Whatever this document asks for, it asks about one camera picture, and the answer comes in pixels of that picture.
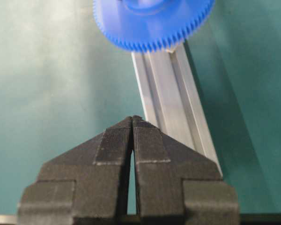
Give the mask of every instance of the aluminum rail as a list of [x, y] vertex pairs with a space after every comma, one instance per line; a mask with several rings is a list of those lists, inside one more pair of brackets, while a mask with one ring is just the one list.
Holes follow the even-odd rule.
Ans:
[[183, 45], [132, 59], [146, 120], [216, 162], [222, 174]]

